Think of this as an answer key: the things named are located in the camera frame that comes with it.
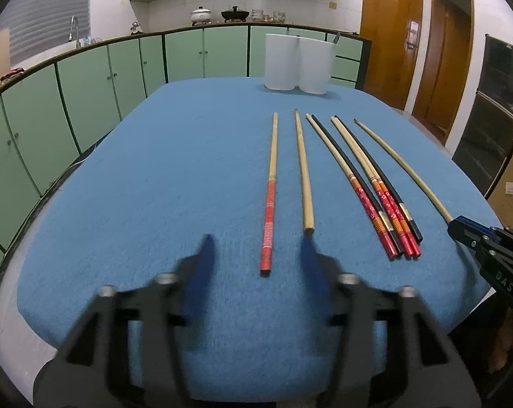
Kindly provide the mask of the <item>right hand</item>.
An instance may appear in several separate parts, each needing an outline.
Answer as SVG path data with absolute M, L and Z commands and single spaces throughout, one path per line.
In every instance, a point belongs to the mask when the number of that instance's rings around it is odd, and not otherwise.
M 503 369 L 508 362 L 508 355 L 513 352 L 513 308 L 509 308 L 505 321 L 499 328 L 495 347 L 489 359 L 489 372 Z

